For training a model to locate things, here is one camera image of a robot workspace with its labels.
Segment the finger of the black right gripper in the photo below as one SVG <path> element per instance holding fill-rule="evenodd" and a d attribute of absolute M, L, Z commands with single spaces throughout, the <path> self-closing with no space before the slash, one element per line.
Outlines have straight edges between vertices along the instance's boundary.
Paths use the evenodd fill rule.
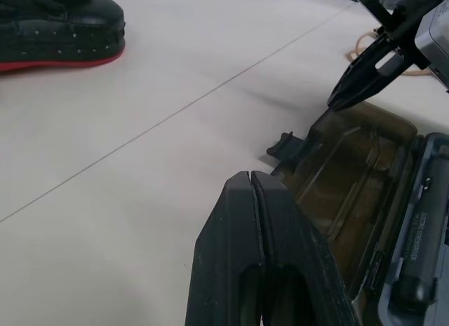
<path fill-rule="evenodd" d="M 376 67 L 392 49 L 385 35 L 368 46 L 343 73 L 328 99 L 328 107 L 351 108 L 378 94 L 399 77 L 398 55 L 394 55 L 380 68 Z"/>
<path fill-rule="evenodd" d="M 394 55 L 380 68 L 380 57 L 360 56 L 350 64 L 332 91 L 332 110 L 341 111 L 378 94 L 398 78 L 413 61 Z"/>

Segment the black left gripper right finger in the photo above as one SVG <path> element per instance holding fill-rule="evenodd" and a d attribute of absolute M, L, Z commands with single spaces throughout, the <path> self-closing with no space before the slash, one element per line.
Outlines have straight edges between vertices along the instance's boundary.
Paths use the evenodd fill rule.
<path fill-rule="evenodd" d="M 251 174 L 266 260 L 264 325 L 358 325 L 334 257 L 278 178 Z"/>

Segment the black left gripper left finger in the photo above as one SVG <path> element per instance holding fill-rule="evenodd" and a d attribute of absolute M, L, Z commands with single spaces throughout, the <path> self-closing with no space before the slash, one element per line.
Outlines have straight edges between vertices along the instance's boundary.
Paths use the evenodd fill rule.
<path fill-rule="evenodd" d="M 224 184 L 194 248 L 186 325 L 259 325 L 262 241 L 247 172 Z"/>

